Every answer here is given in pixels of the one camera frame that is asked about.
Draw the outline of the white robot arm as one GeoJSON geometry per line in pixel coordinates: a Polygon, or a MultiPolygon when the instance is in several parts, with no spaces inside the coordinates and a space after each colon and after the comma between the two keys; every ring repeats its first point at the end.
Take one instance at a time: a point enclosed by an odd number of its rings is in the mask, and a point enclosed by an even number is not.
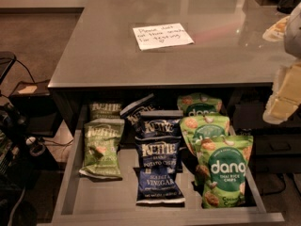
{"type": "Polygon", "coordinates": [[[290,66],[281,66],[274,78],[272,95],[262,118],[271,124],[281,124],[301,105],[301,3],[291,14],[268,28],[265,40],[283,41],[285,52],[296,58],[290,66]]]}

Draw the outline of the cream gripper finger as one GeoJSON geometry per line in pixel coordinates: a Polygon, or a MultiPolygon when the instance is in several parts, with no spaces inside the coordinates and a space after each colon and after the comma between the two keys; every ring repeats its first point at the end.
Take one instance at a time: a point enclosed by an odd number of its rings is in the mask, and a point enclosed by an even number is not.
{"type": "Polygon", "coordinates": [[[280,67],[275,75],[272,95],[262,118],[271,124],[281,124],[301,105],[301,63],[280,67]]]}
{"type": "Polygon", "coordinates": [[[289,20],[289,16],[286,16],[279,21],[277,21],[275,24],[273,24],[271,27],[269,27],[262,35],[262,37],[265,40],[268,41],[281,41],[284,39],[284,32],[287,25],[287,22],[289,20]]]}

